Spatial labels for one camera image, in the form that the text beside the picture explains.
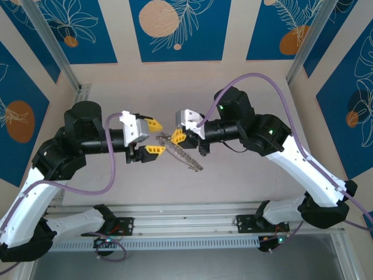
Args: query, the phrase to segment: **white floral line drawing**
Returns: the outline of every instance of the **white floral line drawing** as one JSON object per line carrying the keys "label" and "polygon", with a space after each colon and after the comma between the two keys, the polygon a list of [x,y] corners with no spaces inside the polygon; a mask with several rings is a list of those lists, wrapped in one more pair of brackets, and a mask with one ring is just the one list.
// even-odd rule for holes
{"label": "white floral line drawing", "polygon": [[[34,30],[21,6],[11,0],[2,1],[19,22]],[[78,38],[93,44],[96,42],[90,28],[98,24],[98,18],[81,12],[80,0],[39,0],[36,4],[58,41],[65,42],[69,47],[78,46]]]}
{"label": "white floral line drawing", "polygon": [[[155,15],[156,18],[154,18],[153,21],[159,23],[158,26],[155,25],[155,28],[160,29],[160,32],[165,31],[165,29],[170,29],[168,32],[169,34],[166,36],[152,36],[153,41],[150,43],[150,45],[154,45],[152,53],[165,46],[167,49],[174,47],[175,50],[180,50],[188,38],[193,35],[193,30],[195,29],[198,31],[199,23],[197,16],[206,12],[214,2],[214,0],[209,0],[209,3],[204,8],[201,8],[204,1],[205,0],[171,0],[170,2],[167,2],[166,0],[150,1],[144,7],[145,9],[155,9],[157,4],[162,5],[162,3],[163,5],[168,5]],[[165,26],[167,25],[167,21],[174,20],[175,16],[177,16],[177,25],[175,28]]]}
{"label": "white floral line drawing", "polygon": [[329,20],[335,23],[337,13],[347,13],[353,6],[354,2],[355,0],[350,0],[350,2],[348,3],[338,1],[337,5],[334,7],[332,14],[329,16]]}
{"label": "white floral line drawing", "polygon": [[[304,9],[298,5],[298,0],[264,0],[265,5],[272,5],[277,8],[280,19],[286,23],[288,29],[297,35],[297,45],[300,46],[305,37],[306,26],[316,16],[325,0],[308,0]],[[355,0],[348,3],[338,2],[329,19],[334,23],[337,13],[347,13]]]}
{"label": "white floral line drawing", "polygon": [[355,64],[354,76],[359,91],[359,101],[347,115],[347,125],[355,127],[361,124],[363,140],[361,147],[366,148],[373,144],[373,29],[364,40],[359,57]]}
{"label": "white floral line drawing", "polygon": [[[3,80],[3,78],[6,75],[6,72],[8,70],[8,65],[6,64],[0,64],[0,71],[3,70],[3,74],[0,72],[0,82]],[[13,120],[23,122],[24,124],[27,124],[27,120],[25,119],[28,113],[25,114],[17,114],[16,112],[10,110],[5,106],[3,101],[0,98],[0,127],[3,127],[7,122],[10,124]]]}

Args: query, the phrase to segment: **metal frame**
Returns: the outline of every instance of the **metal frame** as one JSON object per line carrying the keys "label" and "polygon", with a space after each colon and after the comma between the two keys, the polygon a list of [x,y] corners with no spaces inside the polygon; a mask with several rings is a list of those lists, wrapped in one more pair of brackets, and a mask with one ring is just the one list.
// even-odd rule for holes
{"label": "metal frame", "polygon": [[[133,236],[136,237],[216,237],[242,236],[233,224],[237,215],[254,214],[260,203],[184,204],[184,205],[108,205],[116,216],[135,218]],[[61,218],[89,210],[89,206],[62,206],[54,201],[48,208],[47,218]],[[295,229],[297,222],[291,222]],[[344,232],[341,224],[322,230],[305,224],[300,234]],[[271,233],[248,234],[264,236]]]}
{"label": "metal frame", "polygon": [[[109,208],[116,216],[135,218],[133,236],[124,237],[122,240],[124,245],[127,245],[128,250],[247,248],[257,247],[255,240],[258,236],[271,235],[271,233],[239,234],[237,227],[233,224],[234,218],[236,215],[255,213],[259,204],[258,202],[247,202],[232,204],[113,205]],[[63,206],[61,198],[57,198],[48,208],[47,217],[60,218],[88,209],[90,209],[89,206]],[[290,223],[291,229],[294,230],[296,227],[297,223]],[[343,225],[339,224],[330,229],[322,230],[305,223],[298,234],[331,235],[345,279],[366,279]],[[252,241],[252,244],[245,244],[242,240],[254,241]],[[201,243],[201,245],[182,243],[188,241],[205,243]],[[79,237],[57,244],[53,250],[92,251],[93,248],[90,244],[92,244],[92,238]],[[33,265],[34,263],[20,264],[15,269],[12,279],[29,279]]]}
{"label": "metal frame", "polygon": [[53,35],[52,30],[39,10],[37,4],[33,0],[20,0],[20,3],[22,4],[25,14],[27,17],[29,17],[31,23],[35,27],[36,32],[42,39],[48,51],[51,53],[58,67],[66,75],[67,80],[76,90],[76,93],[78,93],[80,89],[79,81],[71,69],[70,63],[64,51],[57,42],[57,39]]}
{"label": "metal frame", "polygon": [[332,234],[331,237],[344,278],[351,280],[367,279],[357,260],[348,234],[346,232],[339,232]]}
{"label": "metal frame", "polygon": [[320,10],[316,14],[315,19],[312,22],[311,27],[309,28],[309,31],[305,36],[305,39],[303,40],[297,54],[295,55],[293,63],[291,64],[291,67],[286,75],[286,81],[289,86],[291,86],[291,84],[294,82],[299,70],[303,67],[307,56],[315,45],[317,38],[319,37],[337,3],[338,0],[328,0],[324,1],[321,5]]}
{"label": "metal frame", "polygon": [[75,103],[88,100],[89,93],[91,92],[91,84],[85,84],[80,86],[78,95],[76,96]]}

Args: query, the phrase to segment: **robotic arm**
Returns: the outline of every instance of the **robotic arm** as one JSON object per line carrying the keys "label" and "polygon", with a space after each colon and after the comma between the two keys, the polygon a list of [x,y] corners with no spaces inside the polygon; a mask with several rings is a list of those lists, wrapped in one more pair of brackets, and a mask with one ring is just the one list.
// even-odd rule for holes
{"label": "robotic arm", "polygon": [[281,222],[305,220],[321,229],[329,228],[346,219],[349,206],[346,198],[328,181],[317,165],[330,175],[340,190],[354,196],[357,185],[330,174],[309,153],[304,159],[291,129],[274,115],[255,114],[245,92],[229,88],[219,100],[220,119],[198,127],[203,116],[186,109],[176,114],[176,125],[185,136],[177,143],[182,148],[198,148],[202,156],[210,152],[210,144],[239,139],[249,151],[256,152],[281,166],[306,190],[300,197],[283,201],[264,201],[255,214],[256,224],[262,228]]}
{"label": "robotic arm", "polygon": [[[43,214],[60,190],[52,184],[39,184],[40,180],[66,184],[77,170],[86,165],[85,155],[108,153],[105,132],[102,128],[101,108],[94,102],[75,104],[65,115],[65,126],[55,137],[44,142],[33,158],[26,182],[11,209],[0,220],[0,259],[3,262],[33,261],[43,256],[53,243],[89,232],[107,234],[115,228],[117,219],[105,206],[61,219],[44,219]],[[160,146],[140,146],[150,132],[162,126],[154,119],[123,111],[119,120],[123,129],[111,129],[114,152],[123,152],[126,162],[156,160],[164,151]]]}

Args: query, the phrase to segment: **beige wall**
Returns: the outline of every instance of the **beige wall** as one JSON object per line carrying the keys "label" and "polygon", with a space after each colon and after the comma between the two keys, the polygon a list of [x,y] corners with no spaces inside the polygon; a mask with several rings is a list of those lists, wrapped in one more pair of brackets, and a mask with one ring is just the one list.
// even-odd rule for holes
{"label": "beige wall", "polygon": [[[33,149],[33,156],[38,147],[45,140],[53,137],[57,129],[63,126],[64,111],[73,104],[75,92],[63,74],[60,75],[57,84],[52,81],[44,67],[40,64],[39,60],[1,8],[0,40],[50,101],[47,114]],[[19,188],[0,179],[0,192],[0,216],[2,217],[17,196]],[[8,266],[9,264],[0,262],[0,271],[3,271]],[[11,279],[11,276],[12,273],[9,273],[2,276],[1,279]]]}
{"label": "beige wall", "polygon": [[[308,79],[302,70],[290,87],[312,155],[335,175],[346,179],[332,137],[318,106],[316,95],[373,18],[373,1],[359,0],[333,43]],[[354,178],[355,198],[373,210],[373,169]],[[362,213],[351,203],[348,219],[364,225]],[[366,275],[373,273],[373,240],[368,232],[346,225],[358,260]]]}

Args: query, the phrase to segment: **orange circle pattern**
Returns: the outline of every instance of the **orange circle pattern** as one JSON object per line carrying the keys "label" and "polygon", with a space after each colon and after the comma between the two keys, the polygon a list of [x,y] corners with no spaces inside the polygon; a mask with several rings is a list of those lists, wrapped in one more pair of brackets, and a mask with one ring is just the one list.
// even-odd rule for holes
{"label": "orange circle pattern", "polygon": [[298,27],[296,30],[292,30],[288,32],[280,42],[280,51],[284,55],[294,55],[298,52],[300,45],[298,45],[298,34],[302,32],[301,40],[305,38],[309,29],[308,25],[302,25]]}
{"label": "orange circle pattern", "polygon": [[24,118],[26,122],[17,121],[17,119],[6,122],[6,129],[10,137],[19,143],[27,143],[31,140],[35,129],[35,115],[33,109],[24,101],[13,101],[8,105],[7,110],[11,110],[20,115],[27,113],[27,116]]}
{"label": "orange circle pattern", "polygon": [[139,21],[144,32],[154,38],[171,35],[179,26],[176,10],[163,0],[148,2],[140,11]]}
{"label": "orange circle pattern", "polygon": [[69,46],[70,48],[75,48],[78,46],[79,42],[77,39],[75,39],[74,37],[72,36],[66,36],[64,38],[64,42],[67,46]]}
{"label": "orange circle pattern", "polygon": [[356,112],[351,111],[346,116],[346,123],[349,127],[354,128],[359,122],[359,116]]}
{"label": "orange circle pattern", "polygon": [[175,51],[179,51],[179,50],[181,50],[181,44],[175,44],[175,45],[174,45],[174,50],[175,50]]}

